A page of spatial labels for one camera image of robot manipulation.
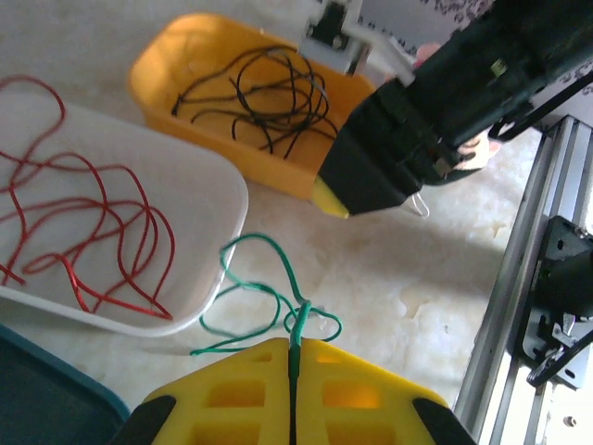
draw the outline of green wire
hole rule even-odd
[[[266,285],[265,283],[244,281],[238,276],[236,276],[229,269],[229,264],[227,262],[227,254],[236,245],[248,239],[263,240],[267,242],[276,251],[280,259],[282,260],[282,264],[284,266],[284,269],[286,270],[286,274],[288,275],[288,281],[290,282],[292,294],[297,303],[296,307],[290,302],[290,300],[287,297],[277,292],[274,288]],[[204,320],[204,315],[200,316],[199,322],[204,328],[204,330],[210,332],[210,334],[214,334],[219,337],[227,337],[227,339],[215,343],[214,345],[208,346],[207,348],[203,348],[200,350],[192,350],[190,352],[190,355],[200,355],[206,352],[238,352],[240,350],[245,350],[246,347],[229,347],[229,345],[246,341],[251,338],[259,337],[280,325],[280,317],[282,314],[283,305],[288,309],[288,313],[284,316],[284,319],[282,320],[282,325],[284,326],[286,332],[290,334],[291,345],[300,346],[303,331],[305,329],[305,324],[307,323],[310,313],[316,313],[321,317],[334,320],[337,326],[335,332],[329,337],[324,338],[323,341],[329,342],[335,340],[342,333],[342,322],[337,316],[333,315],[332,313],[323,311],[320,308],[314,307],[309,300],[303,297],[303,295],[300,292],[300,288],[298,287],[298,282],[296,280],[297,278],[295,277],[295,272],[292,265],[290,264],[290,260],[288,259],[286,253],[278,245],[278,243],[276,243],[276,241],[271,239],[269,236],[259,233],[238,236],[236,239],[234,239],[233,241],[221,248],[220,262],[221,267],[226,273],[227,278],[233,282],[233,285],[219,292],[214,301],[228,296],[237,289],[254,290],[274,297],[276,301],[276,311],[269,324],[256,328],[243,335],[237,335],[235,333],[225,331],[223,329],[212,327],[206,323],[206,320]],[[294,324],[291,327],[290,322],[292,320],[294,320]]]

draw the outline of cable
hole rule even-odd
[[[593,343],[593,330],[578,339],[570,348],[564,350],[557,359],[554,357],[544,359],[544,362],[529,373],[527,383],[533,387],[543,385],[559,373],[581,350],[587,348],[591,343]]]
[[[286,274],[288,276],[288,281],[289,281],[290,287],[292,289],[293,297],[294,297],[296,303],[298,304],[297,307],[295,307],[289,301],[289,299],[287,297],[285,297],[282,294],[280,294],[279,292],[277,292],[271,286],[268,286],[264,283],[259,283],[259,282],[244,281],[241,278],[239,278],[238,276],[236,276],[229,269],[229,265],[228,265],[228,261],[227,261],[228,252],[230,250],[232,250],[238,244],[241,244],[242,242],[249,240],[249,239],[259,239],[259,240],[265,241],[278,254],[278,256],[280,257],[280,259],[282,261],[284,269],[286,270]],[[233,343],[237,343],[237,342],[249,340],[254,337],[261,336],[261,335],[266,334],[267,332],[271,331],[275,326],[277,326],[280,323],[283,305],[288,309],[288,313],[284,316],[284,318],[282,320],[282,325],[284,326],[284,329],[286,330],[286,332],[288,332],[291,335],[291,339],[294,341],[297,341],[297,340],[300,341],[300,338],[302,337],[302,334],[303,334],[303,329],[305,327],[305,323],[306,323],[307,319],[309,318],[309,313],[316,313],[316,314],[320,315],[321,317],[325,317],[325,318],[334,320],[334,322],[336,323],[336,326],[337,326],[336,331],[329,337],[325,338],[323,341],[326,341],[326,342],[333,341],[336,338],[338,338],[340,336],[340,334],[342,333],[342,322],[337,316],[335,316],[332,313],[329,313],[327,311],[324,311],[320,308],[312,306],[311,302],[303,297],[303,295],[300,292],[300,288],[298,287],[298,282],[296,280],[297,278],[295,277],[295,272],[294,272],[294,269],[290,263],[290,260],[288,259],[287,255],[283,251],[283,249],[278,245],[278,243],[276,243],[269,236],[264,235],[264,234],[259,234],[259,233],[253,233],[253,234],[245,234],[245,235],[237,237],[236,239],[234,239],[233,241],[231,241],[230,243],[228,243],[226,246],[224,246],[221,249],[220,263],[221,263],[222,269],[226,273],[226,277],[233,282],[233,285],[222,290],[216,296],[215,301],[231,294],[232,292],[234,292],[237,289],[255,290],[257,292],[262,292],[264,294],[274,297],[274,299],[276,301],[276,310],[275,310],[275,313],[274,313],[269,324],[266,324],[265,326],[261,326],[257,329],[254,329],[254,330],[248,332],[247,334],[243,334],[243,335],[237,335],[237,334],[230,333],[228,331],[225,331],[225,330],[222,330],[222,329],[219,329],[216,327],[212,327],[206,323],[203,315],[200,316],[199,322],[207,332],[210,332],[210,334],[214,334],[217,336],[228,337],[228,339],[220,341],[218,343],[215,343],[214,345],[208,346],[207,348],[203,348],[203,349],[199,349],[199,350],[192,350],[190,352],[190,355],[200,355],[200,354],[207,353],[207,352],[238,352],[240,350],[244,350],[245,348],[243,348],[243,347],[231,347],[230,348],[228,346],[232,345]],[[291,327],[290,322],[293,319],[295,320],[295,322],[294,322],[293,326]]]
[[[12,83],[32,83],[44,88],[56,100],[59,107],[59,117],[47,130],[34,139],[22,156],[0,150],[0,160],[7,162],[9,165],[15,165],[12,173],[7,178],[7,185],[0,186],[0,197],[8,195],[13,206],[13,209],[8,213],[0,214],[0,225],[15,219],[19,220],[20,224],[17,246],[8,256],[6,264],[0,264],[0,273],[4,275],[0,284],[6,286],[9,281],[15,281],[20,286],[25,286],[26,280],[23,276],[43,273],[58,265],[62,266],[66,271],[74,296],[81,309],[85,312],[96,313],[102,303],[107,302],[124,309],[172,320],[172,315],[157,301],[158,294],[169,274],[175,255],[174,233],[165,215],[150,205],[138,177],[126,166],[111,164],[96,167],[86,158],[73,152],[62,152],[45,156],[43,160],[37,160],[37,158],[42,158],[44,154],[43,150],[40,149],[40,144],[57,132],[64,123],[67,117],[66,107],[51,86],[29,76],[12,76],[1,80],[0,91]],[[47,170],[59,172],[62,175],[73,174],[77,180],[82,175],[92,177],[100,198],[66,197],[37,202],[33,205],[23,205],[19,200],[19,191],[27,185],[43,188],[45,184],[35,181],[38,180],[39,173]],[[140,195],[140,200],[110,199],[101,176],[104,172],[122,172],[128,179],[132,179],[136,191]],[[132,217],[124,218],[121,216],[122,213],[128,214],[130,210],[133,210]],[[32,259],[22,258],[25,247],[38,232],[43,230],[48,222],[56,217],[74,215],[80,212],[92,212],[93,215],[96,215],[96,223],[90,227],[88,235],[80,235],[78,238],[73,237],[71,246],[61,251],[36,252],[35,255],[38,256]],[[117,228],[106,230],[106,225],[109,222],[115,223]],[[135,245],[136,249],[134,250],[134,246],[130,244],[129,229],[136,222],[142,224],[142,231],[140,240]],[[152,291],[148,291],[143,289],[137,283],[137,280],[143,273],[148,274],[148,266],[155,258],[160,239],[159,226],[161,224],[165,227],[169,239],[169,252],[165,257],[167,262],[161,273],[156,270],[149,271],[151,276],[158,279],[158,282]],[[116,283],[106,284],[107,290],[101,292],[84,283],[76,274],[76,264],[82,254],[87,252],[91,246],[110,238],[117,239],[117,253],[113,260],[117,263],[121,278]],[[132,253],[131,265],[126,265],[123,259],[124,243],[126,253]],[[24,263],[19,267],[20,273],[18,273],[16,271],[17,265],[23,261]],[[114,294],[125,286],[130,287],[145,299],[149,303],[149,309],[117,299]],[[84,294],[95,298],[95,304],[92,307],[87,304]]]
[[[503,134],[500,133],[500,130],[502,130],[502,127],[509,124],[510,122],[503,119],[502,121],[495,123],[488,132],[488,137],[500,142],[508,142],[511,139],[514,139],[529,127],[535,125],[543,118],[548,116],[554,109],[576,95],[590,83],[593,83],[593,71],[571,83],[569,86],[552,97],[548,102],[540,106],[535,111],[532,111],[529,115],[524,116],[520,121],[516,121],[512,127]]]
[[[306,69],[298,70],[291,55],[298,56],[298,60],[306,66]],[[280,65],[287,70],[286,78],[247,86],[246,72],[260,61]],[[237,71],[235,76],[228,78],[234,90],[233,95],[189,97],[198,87],[219,79],[231,70]],[[280,92],[290,94],[288,106],[286,105],[288,101],[278,100]],[[274,105],[278,109],[274,111],[256,109],[254,103],[258,98],[269,97],[270,93],[276,94]],[[338,133],[337,127],[327,117],[330,106],[325,92],[325,80],[313,70],[310,62],[299,55],[295,48],[285,45],[247,50],[223,69],[194,80],[184,92],[178,95],[171,109],[171,115],[178,116],[181,109],[188,106],[194,107],[194,114],[190,118],[191,123],[196,123],[204,116],[212,114],[232,118],[230,127],[234,141],[238,140],[237,124],[239,122],[258,129],[265,139],[265,144],[258,149],[267,149],[270,154],[274,154],[274,150],[281,142],[290,139],[283,154],[284,159],[290,156],[300,136],[305,132],[314,132],[330,140],[334,140]],[[329,127],[332,132],[328,133],[319,128],[321,124]]]

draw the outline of yellow foam pad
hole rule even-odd
[[[177,401],[153,445],[288,445],[288,340],[215,362],[146,398]]]
[[[296,390],[300,445],[435,445],[412,401],[434,392],[320,340],[303,339]]]

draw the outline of white plastic tray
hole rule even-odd
[[[95,166],[120,163],[136,173],[150,203],[163,211],[175,234],[175,259],[158,296],[173,320],[108,303],[103,303],[96,314],[82,311],[61,266],[39,275],[25,276],[27,285],[24,287],[15,282],[9,287],[0,286],[0,296],[139,337],[161,337],[184,329],[208,308],[221,285],[219,248],[240,234],[246,217],[247,189],[243,177],[228,160],[206,149],[87,109],[67,107],[66,122],[58,133],[42,143],[37,153],[45,158],[47,154],[73,151]],[[57,116],[57,104],[51,97],[2,93],[0,144],[3,150],[22,155],[32,139]],[[14,165],[0,159],[2,186],[6,186],[8,172],[13,168]],[[106,176],[107,180],[109,178],[107,190],[111,196],[130,197],[133,185],[125,175],[114,173],[112,177]],[[19,192],[22,204],[80,195],[86,189],[90,196],[97,195],[92,181],[79,181],[72,176],[66,179],[57,172],[41,173],[35,184]],[[0,195],[0,213],[4,215],[12,209],[8,197]],[[0,225],[0,261],[4,264],[18,242],[20,225],[13,221]],[[71,246],[72,237],[84,227],[87,227],[84,233],[88,234],[88,224],[93,222],[96,218],[92,215],[82,214],[80,218],[70,216],[48,224],[23,251],[23,262],[42,249],[46,252],[49,248]],[[140,232],[141,224],[136,227]],[[92,254],[83,255],[76,267],[77,274],[96,288],[101,288],[106,281],[113,283],[113,274],[119,273],[113,246],[105,244],[105,247],[93,249]],[[155,258],[155,267],[163,264],[168,254],[165,250],[159,251],[162,258]],[[129,288],[121,290],[118,298],[134,304],[141,300]]]

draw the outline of dark teal tray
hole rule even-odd
[[[106,445],[129,416],[109,389],[0,324],[1,445]]]

